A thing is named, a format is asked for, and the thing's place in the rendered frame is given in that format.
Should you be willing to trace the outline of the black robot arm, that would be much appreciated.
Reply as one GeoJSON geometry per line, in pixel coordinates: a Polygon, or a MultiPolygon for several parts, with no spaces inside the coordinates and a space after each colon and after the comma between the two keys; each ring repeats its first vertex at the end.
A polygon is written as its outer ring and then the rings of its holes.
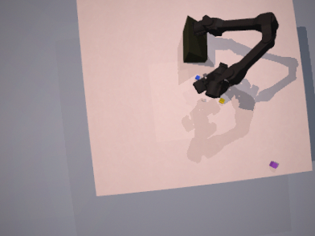
{"type": "Polygon", "coordinates": [[[211,79],[206,96],[220,98],[220,96],[230,87],[239,85],[252,67],[266,52],[275,45],[276,30],[279,24],[272,12],[259,14],[256,18],[230,19],[202,17],[201,21],[192,22],[194,36],[202,36],[206,33],[210,35],[222,36],[224,31],[249,31],[256,30],[262,33],[262,39],[254,46],[247,55],[238,63],[233,63],[229,68],[227,64],[221,63],[219,67],[211,73],[211,79]],[[226,81],[224,81],[226,80],[226,81]]]}

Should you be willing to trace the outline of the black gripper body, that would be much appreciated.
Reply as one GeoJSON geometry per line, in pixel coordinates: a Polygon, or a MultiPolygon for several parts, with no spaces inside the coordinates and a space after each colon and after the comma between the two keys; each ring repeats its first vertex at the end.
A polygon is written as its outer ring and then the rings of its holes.
{"type": "Polygon", "coordinates": [[[194,85],[194,88],[196,89],[196,91],[198,92],[198,94],[201,94],[203,93],[204,91],[207,90],[207,87],[208,87],[208,84],[210,82],[211,79],[211,73],[209,72],[207,75],[206,75],[206,79],[204,79],[203,81],[201,79],[195,81],[193,83],[194,85]]]}

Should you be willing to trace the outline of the small purple block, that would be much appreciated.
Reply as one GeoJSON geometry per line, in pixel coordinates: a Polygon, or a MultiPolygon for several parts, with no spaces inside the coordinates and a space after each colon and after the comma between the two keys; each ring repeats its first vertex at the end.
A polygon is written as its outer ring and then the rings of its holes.
{"type": "Polygon", "coordinates": [[[274,161],[271,161],[269,165],[272,166],[273,168],[276,168],[278,164],[274,161]]]}

